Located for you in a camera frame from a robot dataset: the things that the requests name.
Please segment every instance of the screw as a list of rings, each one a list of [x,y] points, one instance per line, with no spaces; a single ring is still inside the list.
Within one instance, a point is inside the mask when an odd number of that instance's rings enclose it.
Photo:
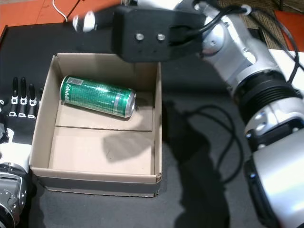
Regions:
[[[195,4],[194,5],[194,9],[197,10],[197,11],[199,11],[200,10],[200,5],[199,4]]]
[[[261,150],[261,149],[264,148],[264,147],[266,147],[265,144],[260,144],[260,145],[257,147],[257,149],[258,149],[258,150]]]
[[[159,41],[164,41],[165,39],[166,39],[166,36],[164,35],[164,34],[157,34],[157,39],[159,40]]]
[[[143,40],[144,39],[144,35],[143,34],[141,34],[141,33],[136,33],[136,39],[138,40],[138,41],[141,41],[141,40]]]

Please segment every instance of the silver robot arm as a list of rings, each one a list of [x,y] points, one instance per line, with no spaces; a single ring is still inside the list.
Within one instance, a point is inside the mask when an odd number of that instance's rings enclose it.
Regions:
[[[207,24],[219,11],[187,0],[137,0],[139,7],[193,10]],[[304,226],[304,103],[288,84],[267,46],[253,38],[238,15],[223,16],[202,34],[202,59],[226,83],[245,122],[253,155],[244,171],[262,224]]]

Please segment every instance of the black ribbed joint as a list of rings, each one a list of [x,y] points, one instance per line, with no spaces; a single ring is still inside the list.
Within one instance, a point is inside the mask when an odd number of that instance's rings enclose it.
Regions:
[[[245,124],[266,105],[290,97],[302,98],[302,95],[276,71],[256,73],[248,77],[238,85],[234,93],[234,100]]]

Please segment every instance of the white cable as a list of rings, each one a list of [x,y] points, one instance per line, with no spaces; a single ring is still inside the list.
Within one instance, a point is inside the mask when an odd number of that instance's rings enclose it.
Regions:
[[[66,22],[67,22],[67,17],[63,14],[63,12],[61,12],[60,10],[58,10],[58,8],[55,6],[55,0],[53,0],[53,6],[54,6],[55,10],[56,10],[58,13],[60,13],[60,14],[65,18],[65,20],[66,20]]]

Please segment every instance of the white robot part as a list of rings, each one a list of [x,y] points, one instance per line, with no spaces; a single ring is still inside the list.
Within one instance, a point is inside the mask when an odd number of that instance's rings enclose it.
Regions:
[[[0,164],[11,163],[13,166],[22,167],[28,173],[31,145],[12,142],[14,132],[9,128],[8,134],[9,142],[0,144]]]

